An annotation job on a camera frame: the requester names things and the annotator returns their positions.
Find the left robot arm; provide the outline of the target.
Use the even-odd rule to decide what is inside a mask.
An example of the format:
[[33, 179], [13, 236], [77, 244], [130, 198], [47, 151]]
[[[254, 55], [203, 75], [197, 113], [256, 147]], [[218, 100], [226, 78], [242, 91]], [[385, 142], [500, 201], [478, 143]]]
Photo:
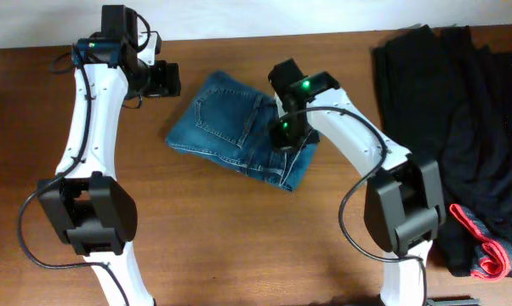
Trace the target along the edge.
[[134, 9], [105, 5], [100, 30], [68, 54], [76, 82], [69, 137], [55, 175], [30, 195], [62, 243], [82, 256], [110, 305], [153, 305], [134, 255], [138, 213], [117, 182], [115, 148], [125, 101], [177, 97], [179, 66], [158, 60], [162, 39]]

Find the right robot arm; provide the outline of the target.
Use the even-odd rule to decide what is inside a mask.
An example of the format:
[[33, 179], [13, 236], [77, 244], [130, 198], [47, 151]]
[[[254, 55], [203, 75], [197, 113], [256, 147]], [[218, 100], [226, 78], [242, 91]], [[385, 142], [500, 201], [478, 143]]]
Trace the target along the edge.
[[[339, 205], [338, 223], [358, 252], [384, 264], [381, 304], [430, 304], [426, 260], [446, 220], [437, 161], [412, 153], [381, 132], [326, 71], [307, 76], [288, 59], [273, 67], [268, 80], [279, 112], [270, 124], [273, 146], [302, 149], [318, 132], [360, 174]], [[364, 224], [381, 256], [361, 247], [345, 226], [346, 204], [361, 187], [366, 189]]]

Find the blue denim jeans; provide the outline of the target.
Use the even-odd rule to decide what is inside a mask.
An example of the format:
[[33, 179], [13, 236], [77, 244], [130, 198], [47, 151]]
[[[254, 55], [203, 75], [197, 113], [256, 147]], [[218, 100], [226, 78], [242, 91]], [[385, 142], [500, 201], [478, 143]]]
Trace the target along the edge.
[[200, 156], [294, 191], [316, 153], [319, 134], [311, 132], [299, 150], [274, 150], [266, 128], [277, 117], [273, 98], [216, 71], [208, 76], [165, 141], [179, 153]]

